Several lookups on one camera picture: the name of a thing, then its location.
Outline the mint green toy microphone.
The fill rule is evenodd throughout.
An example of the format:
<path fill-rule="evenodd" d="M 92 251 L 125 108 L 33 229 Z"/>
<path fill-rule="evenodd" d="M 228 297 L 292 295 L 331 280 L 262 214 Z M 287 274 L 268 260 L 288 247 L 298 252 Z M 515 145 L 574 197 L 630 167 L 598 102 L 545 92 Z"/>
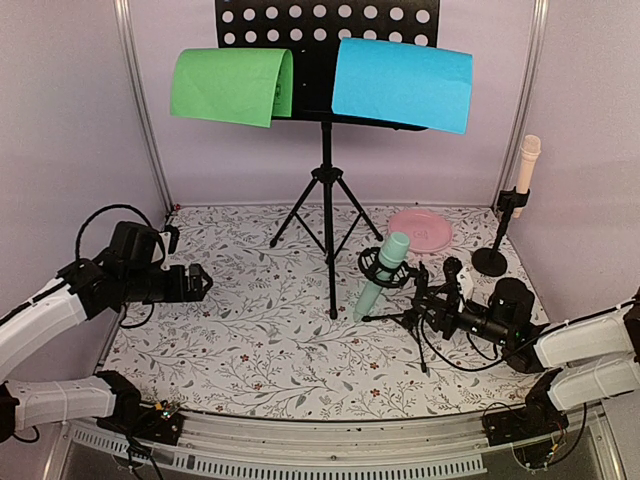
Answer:
<path fill-rule="evenodd" d="M 392 232 L 381 247 L 364 249 L 358 258 L 358 267 L 367 282 L 354 307 L 354 320 L 363 321 L 375 305 L 383 288 L 395 288 L 393 278 L 405 261 L 410 246 L 409 237 Z"/>

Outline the black round base mic stand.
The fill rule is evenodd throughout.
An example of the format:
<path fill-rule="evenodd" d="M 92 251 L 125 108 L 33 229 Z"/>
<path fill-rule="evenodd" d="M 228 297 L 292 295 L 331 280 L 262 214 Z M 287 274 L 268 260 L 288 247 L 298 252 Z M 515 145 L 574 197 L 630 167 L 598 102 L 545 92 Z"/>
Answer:
<path fill-rule="evenodd" d="M 497 201 L 497 210 L 501 213 L 494 243 L 491 247 L 477 249 L 471 258 L 474 269 L 489 277 L 500 277 L 507 271 L 506 257 L 499 251 L 501 242 L 507 233 L 510 220 L 516 208 L 525 207 L 530 191 L 518 193 L 516 188 L 502 190 Z"/>

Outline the beige toy microphone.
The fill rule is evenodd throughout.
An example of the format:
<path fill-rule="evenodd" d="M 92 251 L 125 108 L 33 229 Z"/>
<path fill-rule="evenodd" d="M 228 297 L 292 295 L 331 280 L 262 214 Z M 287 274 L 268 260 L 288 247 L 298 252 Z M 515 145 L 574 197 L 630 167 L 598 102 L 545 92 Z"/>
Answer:
<path fill-rule="evenodd" d="M 520 170 L 516 182 L 516 193 L 519 206 L 514 209 L 513 218 L 519 218 L 526 205 L 525 197 L 529 188 L 536 162 L 541 154 L 541 140 L 536 135 L 526 135 L 520 147 Z"/>

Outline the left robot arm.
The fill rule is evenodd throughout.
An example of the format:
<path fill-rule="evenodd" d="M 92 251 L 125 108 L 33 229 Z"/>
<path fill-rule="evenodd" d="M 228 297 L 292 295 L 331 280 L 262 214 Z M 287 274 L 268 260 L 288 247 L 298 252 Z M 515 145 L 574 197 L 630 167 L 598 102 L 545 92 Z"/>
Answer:
<path fill-rule="evenodd" d="M 141 394 L 115 371 L 71 381 L 21 383 L 10 373 L 44 345 L 104 311 L 129 303 L 202 301 L 213 285 L 199 264 L 109 270 L 81 259 L 1 319 L 1 438 L 42 424 L 95 417 L 128 434 L 148 426 Z"/>

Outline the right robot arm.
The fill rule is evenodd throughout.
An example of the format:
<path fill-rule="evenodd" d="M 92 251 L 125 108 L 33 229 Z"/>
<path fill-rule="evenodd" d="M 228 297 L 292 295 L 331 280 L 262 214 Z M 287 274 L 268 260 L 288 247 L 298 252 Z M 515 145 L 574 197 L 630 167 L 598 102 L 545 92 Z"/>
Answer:
<path fill-rule="evenodd" d="M 455 257 L 443 265 L 445 280 L 432 286 L 425 267 L 414 270 L 412 300 L 423 326 L 443 338 L 462 330 L 492 343 L 522 374 L 539 374 L 542 397 L 523 407 L 517 427 L 537 436 L 557 411 L 632 392 L 639 387 L 639 298 L 557 324 L 532 322 L 534 293 L 513 277 L 497 281 L 485 305 L 472 299 L 473 281 Z"/>

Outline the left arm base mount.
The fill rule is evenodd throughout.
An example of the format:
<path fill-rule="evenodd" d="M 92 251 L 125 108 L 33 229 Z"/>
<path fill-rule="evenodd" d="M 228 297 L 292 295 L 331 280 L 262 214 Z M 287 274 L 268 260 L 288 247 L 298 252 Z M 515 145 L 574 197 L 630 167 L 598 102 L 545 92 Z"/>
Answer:
<path fill-rule="evenodd" d="M 98 418 L 96 424 L 127 438 L 177 446 L 184 421 L 185 416 L 176 404 L 162 401 L 154 406 L 139 405 L 136 412 L 130 410 L 126 415 Z"/>

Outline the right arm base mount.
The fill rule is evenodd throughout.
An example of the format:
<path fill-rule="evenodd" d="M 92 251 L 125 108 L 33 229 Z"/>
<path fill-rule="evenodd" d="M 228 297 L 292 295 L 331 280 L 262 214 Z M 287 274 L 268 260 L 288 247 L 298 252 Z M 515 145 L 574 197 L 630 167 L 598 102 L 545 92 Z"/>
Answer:
<path fill-rule="evenodd" d="M 541 407 L 511 408 L 482 415 L 482 426 L 490 446 L 510 444 L 515 460 L 528 470 L 548 468 L 558 459 L 569 421 L 564 413 L 545 413 Z"/>

